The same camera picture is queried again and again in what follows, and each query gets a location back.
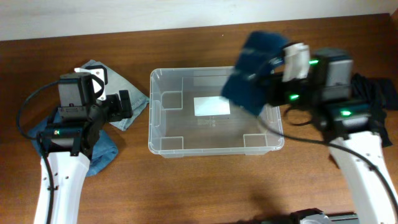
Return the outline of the teal garment with tape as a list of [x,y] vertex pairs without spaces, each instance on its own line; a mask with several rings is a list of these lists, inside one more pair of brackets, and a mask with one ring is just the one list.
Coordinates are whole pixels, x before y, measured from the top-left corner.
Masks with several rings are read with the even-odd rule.
[[221,96],[258,116],[267,104],[267,79],[273,69],[284,64],[283,48],[288,43],[289,39],[278,33],[250,33]]

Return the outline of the black garment with tape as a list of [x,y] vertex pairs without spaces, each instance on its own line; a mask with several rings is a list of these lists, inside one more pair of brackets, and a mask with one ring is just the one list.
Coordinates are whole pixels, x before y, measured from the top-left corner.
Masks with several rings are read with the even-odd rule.
[[382,140],[382,147],[392,146],[392,142],[389,139],[389,135],[386,129],[386,112],[384,112],[382,108],[379,108],[377,106],[370,107],[369,111],[371,113],[371,130],[379,133]]

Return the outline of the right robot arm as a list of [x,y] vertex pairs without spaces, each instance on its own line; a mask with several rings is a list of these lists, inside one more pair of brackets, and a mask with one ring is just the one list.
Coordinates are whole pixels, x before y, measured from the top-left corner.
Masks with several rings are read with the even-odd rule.
[[352,57],[341,49],[311,54],[284,47],[284,72],[271,78],[272,106],[308,111],[343,173],[360,223],[397,223],[397,193],[382,153],[370,106],[352,96]]

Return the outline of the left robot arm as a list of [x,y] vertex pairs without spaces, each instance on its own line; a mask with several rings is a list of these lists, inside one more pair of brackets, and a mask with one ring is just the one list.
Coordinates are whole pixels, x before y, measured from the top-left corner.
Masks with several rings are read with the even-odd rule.
[[35,223],[76,223],[100,131],[106,123],[133,115],[127,90],[101,101],[105,82],[90,73],[62,75],[56,85],[60,122],[50,118],[36,137],[41,152],[41,185]]

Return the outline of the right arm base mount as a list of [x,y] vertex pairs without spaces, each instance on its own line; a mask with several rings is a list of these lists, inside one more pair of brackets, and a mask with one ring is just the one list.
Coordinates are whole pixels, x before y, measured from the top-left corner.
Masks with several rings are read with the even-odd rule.
[[357,214],[334,213],[326,214],[318,208],[309,208],[259,222],[260,224],[359,224]]

